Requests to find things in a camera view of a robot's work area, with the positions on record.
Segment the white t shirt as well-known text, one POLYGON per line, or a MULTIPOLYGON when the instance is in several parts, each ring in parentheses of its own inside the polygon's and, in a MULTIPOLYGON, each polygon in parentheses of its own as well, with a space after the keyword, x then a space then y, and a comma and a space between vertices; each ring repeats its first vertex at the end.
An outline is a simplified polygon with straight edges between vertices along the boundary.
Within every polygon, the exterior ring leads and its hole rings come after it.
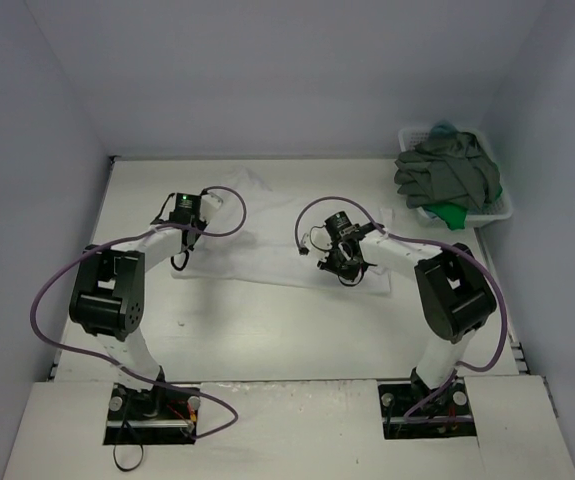
POLYGON ((293 239, 297 215, 306 199, 275 192, 250 169, 239 167, 217 181, 244 199, 247 219, 237 233, 203 237, 176 280, 212 278, 307 289, 341 290, 338 278, 319 270, 313 255, 301 256, 293 239))

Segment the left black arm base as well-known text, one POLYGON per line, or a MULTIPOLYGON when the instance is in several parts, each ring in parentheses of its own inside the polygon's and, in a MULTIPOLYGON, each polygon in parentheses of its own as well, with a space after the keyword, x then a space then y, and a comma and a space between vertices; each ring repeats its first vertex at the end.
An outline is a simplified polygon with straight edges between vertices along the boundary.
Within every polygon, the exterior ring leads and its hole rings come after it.
POLYGON ((196 443, 201 400, 199 389, 185 392, 155 387, 136 391, 112 385, 103 444, 112 448, 121 473, 138 469, 147 446, 188 446, 196 443))

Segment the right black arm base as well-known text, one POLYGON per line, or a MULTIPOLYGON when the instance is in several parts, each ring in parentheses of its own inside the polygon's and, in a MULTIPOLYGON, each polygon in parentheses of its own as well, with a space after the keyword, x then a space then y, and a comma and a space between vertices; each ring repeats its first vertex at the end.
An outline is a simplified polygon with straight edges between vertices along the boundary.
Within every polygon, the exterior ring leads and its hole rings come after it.
POLYGON ((426 440, 476 437, 477 429, 463 380, 456 380, 437 399, 404 415, 422 396, 409 383, 381 383, 378 400, 385 440, 426 440))

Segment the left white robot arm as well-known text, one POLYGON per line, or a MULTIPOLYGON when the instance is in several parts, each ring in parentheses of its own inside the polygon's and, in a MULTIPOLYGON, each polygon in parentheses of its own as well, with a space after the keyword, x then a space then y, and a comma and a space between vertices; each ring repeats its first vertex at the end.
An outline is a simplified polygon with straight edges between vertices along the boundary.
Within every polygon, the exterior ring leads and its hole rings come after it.
POLYGON ((153 358, 140 328, 144 316, 145 276, 160 263, 188 256, 198 232, 164 229, 156 218, 147 236, 99 251, 82 261, 69 306, 70 319, 96 337, 118 363, 118 386, 132 419, 152 420, 166 409, 164 370, 153 358))

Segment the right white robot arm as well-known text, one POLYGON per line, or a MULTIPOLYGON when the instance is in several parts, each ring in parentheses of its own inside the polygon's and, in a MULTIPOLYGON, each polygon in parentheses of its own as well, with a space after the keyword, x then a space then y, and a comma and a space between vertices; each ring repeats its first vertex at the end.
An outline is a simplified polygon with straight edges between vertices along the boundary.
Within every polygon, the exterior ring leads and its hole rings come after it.
POLYGON ((466 245, 399 237, 378 223, 353 223, 343 211, 312 228, 306 242, 316 252, 317 267, 347 286, 358 283, 369 268, 413 271, 432 337, 412 369, 412 406, 403 414, 405 422, 432 422, 448 403, 459 368, 486 372, 497 363, 502 346, 481 367, 463 361, 471 339, 493 313, 501 315, 501 335, 507 333, 500 288, 466 245))

